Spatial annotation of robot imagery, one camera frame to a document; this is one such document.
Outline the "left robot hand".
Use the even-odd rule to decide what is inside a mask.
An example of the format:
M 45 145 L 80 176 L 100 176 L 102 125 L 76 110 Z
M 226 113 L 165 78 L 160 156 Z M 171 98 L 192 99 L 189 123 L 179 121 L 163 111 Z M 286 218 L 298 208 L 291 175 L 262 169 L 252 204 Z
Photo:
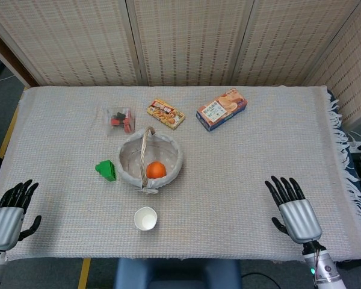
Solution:
M 39 184 L 31 179 L 7 190 L 0 200 L 0 252 L 11 250 L 18 242 L 38 230 L 42 216 L 37 215 L 32 225 L 22 230 L 23 221 L 32 196 Z

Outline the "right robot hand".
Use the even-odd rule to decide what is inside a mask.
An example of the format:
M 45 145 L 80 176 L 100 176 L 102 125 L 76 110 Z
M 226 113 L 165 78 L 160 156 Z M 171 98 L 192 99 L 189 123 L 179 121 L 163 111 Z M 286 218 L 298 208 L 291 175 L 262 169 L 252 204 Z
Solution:
M 272 217 L 274 226 L 297 244 L 318 241 L 322 228 L 298 182 L 294 178 L 272 176 L 271 181 L 265 181 L 265 185 L 283 220 L 281 222 Z

